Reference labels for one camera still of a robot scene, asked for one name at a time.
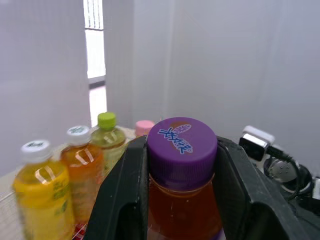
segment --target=white bottle cap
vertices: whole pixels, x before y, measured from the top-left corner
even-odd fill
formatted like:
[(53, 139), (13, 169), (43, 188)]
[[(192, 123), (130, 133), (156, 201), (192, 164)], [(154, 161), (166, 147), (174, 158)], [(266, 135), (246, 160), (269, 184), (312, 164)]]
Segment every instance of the white bottle cap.
[(74, 126), (66, 131), (68, 143), (71, 146), (80, 146), (90, 142), (90, 128), (87, 126)]
[(52, 157), (50, 142), (34, 140), (21, 147), (22, 159), (27, 163), (42, 163)]

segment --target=bottle cap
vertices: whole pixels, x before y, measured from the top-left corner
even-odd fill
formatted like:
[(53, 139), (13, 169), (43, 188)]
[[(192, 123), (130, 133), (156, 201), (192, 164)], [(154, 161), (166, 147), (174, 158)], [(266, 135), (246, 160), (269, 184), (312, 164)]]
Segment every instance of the bottle cap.
[(72, 146), (84, 145), (90, 142), (90, 128), (87, 126), (74, 126), (66, 131), (68, 144)]
[(102, 129), (113, 129), (117, 124), (116, 115), (107, 111), (98, 115), (98, 127)]
[(42, 163), (52, 157), (50, 142), (34, 140), (21, 147), (22, 159), (26, 163)]
[(213, 177), (218, 141), (203, 122), (173, 117), (158, 122), (147, 138), (152, 178), (172, 191), (196, 190)]
[(136, 136), (148, 135), (154, 125), (155, 123), (150, 120), (137, 121), (135, 123), (135, 135)]

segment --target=yellow drink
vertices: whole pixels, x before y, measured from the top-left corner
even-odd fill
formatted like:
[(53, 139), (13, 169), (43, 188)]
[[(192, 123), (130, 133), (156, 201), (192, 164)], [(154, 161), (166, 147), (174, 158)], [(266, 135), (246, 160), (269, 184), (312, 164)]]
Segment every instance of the yellow drink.
[(67, 168), (51, 161), (48, 141), (32, 141), (21, 150), (27, 164), (13, 189), (25, 239), (71, 240), (74, 217)]

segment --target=green bottle cap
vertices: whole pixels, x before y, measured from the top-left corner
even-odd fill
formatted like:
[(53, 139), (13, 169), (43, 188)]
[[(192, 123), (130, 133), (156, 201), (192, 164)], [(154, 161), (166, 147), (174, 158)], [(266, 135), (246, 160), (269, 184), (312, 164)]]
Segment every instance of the green bottle cap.
[(117, 124), (116, 115), (107, 111), (98, 115), (98, 127), (102, 129), (113, 129)]

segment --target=pink bottle cap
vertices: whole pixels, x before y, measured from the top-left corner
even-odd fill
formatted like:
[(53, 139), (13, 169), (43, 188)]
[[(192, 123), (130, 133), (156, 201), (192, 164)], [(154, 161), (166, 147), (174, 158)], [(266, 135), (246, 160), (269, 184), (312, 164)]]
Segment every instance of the pink bottle cap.
[(150, 120), (137, 121), (135, 124), (135, 135), (137, 137), (148, 135), (154, 125), (155, 123)]

